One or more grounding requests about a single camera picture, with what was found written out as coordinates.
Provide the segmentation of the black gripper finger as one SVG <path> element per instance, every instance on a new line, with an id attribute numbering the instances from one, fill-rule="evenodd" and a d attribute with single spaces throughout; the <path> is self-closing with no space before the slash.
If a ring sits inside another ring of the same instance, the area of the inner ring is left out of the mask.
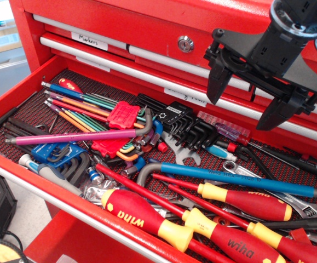
<path id="1" fill-rule="evenodd" d="M 207 97 L 212 104 L 216 104 L 224 93 L 233 72 L 228 68 L 220 56 L 212 56 L 209 66 L 211 67 L 208 79 Z"/>
<path id="2" fill-rule="evenodd" d="M 294 113 L 294 105 L 285 99 L 273 99 L 260 117 L 256 129 L 270 131 L 286 122 Z"/>

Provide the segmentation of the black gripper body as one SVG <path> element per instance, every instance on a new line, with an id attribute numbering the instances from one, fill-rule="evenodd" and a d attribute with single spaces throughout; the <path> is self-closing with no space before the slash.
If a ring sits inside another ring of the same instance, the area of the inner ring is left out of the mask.
<path id="1" fill-rule="evenodd" d="M 220 56 L 242 80 L 275 99 L 285 99 L 295 114 L 310 113 L 317 103 L 317 74 L 301 52 L 317 42 L 317 1 L 273 1 L 270 24 L 260 34 L 216 28 L 205 58 Z"/>

